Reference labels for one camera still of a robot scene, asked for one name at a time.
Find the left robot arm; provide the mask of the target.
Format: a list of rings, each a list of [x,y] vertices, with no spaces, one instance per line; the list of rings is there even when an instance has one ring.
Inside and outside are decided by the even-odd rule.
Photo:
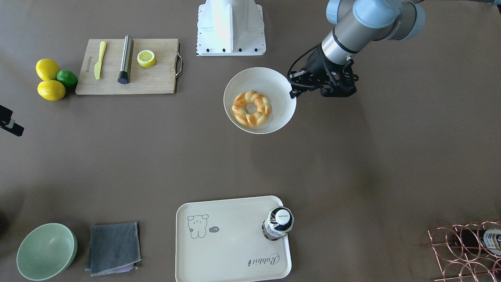
[[[413,38],[426,22],[424,8],[404,0],[331,0],[326,17],[331,32],[305,52],[308,58],[299,71],[290,67],[287,72],[292,99],[317,89],[326,98],[348,98],[357,91],[356,54],[370,42]]]

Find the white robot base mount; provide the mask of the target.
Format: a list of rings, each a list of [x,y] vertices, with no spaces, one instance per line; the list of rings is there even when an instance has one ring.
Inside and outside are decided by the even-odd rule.
[[[265,55],[263,8],[254,0],[207,0],[197,16],[197,56]]]

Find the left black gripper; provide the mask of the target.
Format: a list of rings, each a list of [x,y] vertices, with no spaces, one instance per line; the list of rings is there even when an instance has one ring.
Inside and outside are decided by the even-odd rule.
[[[298,98],[307,91],[321,89],[323,85],[335,83],[336,85],[355,85],[358,75],[353,73],[353,59],[344,59],[344,63],[332,63],[323,53],[320,44],[315,46],[306,60],[306,65],[300,72],[290,72],[288,81],[298,83],[298,87],[292,87],[290,98]]]

